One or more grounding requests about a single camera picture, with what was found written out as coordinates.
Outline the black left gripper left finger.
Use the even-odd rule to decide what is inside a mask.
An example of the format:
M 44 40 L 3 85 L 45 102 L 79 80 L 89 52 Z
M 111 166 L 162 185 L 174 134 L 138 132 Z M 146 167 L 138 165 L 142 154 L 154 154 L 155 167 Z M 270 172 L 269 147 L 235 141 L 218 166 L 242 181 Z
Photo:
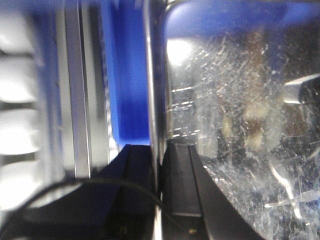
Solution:
M 126 145 L 98 174 L 154 189 L 151 149 Z M 137 189 L 83 184 L 47 205 L 27 209 L 9 229 L 10 239 L 149 240 L 154 204 Z

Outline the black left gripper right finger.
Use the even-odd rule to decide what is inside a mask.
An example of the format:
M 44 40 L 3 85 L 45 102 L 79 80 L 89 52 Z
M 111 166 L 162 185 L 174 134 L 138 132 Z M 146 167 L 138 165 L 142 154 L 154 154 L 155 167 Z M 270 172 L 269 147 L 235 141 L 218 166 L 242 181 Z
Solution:
M 205 170 L 195 146 L 169 143 L 161 167 L 165 240 L 260 240 Z

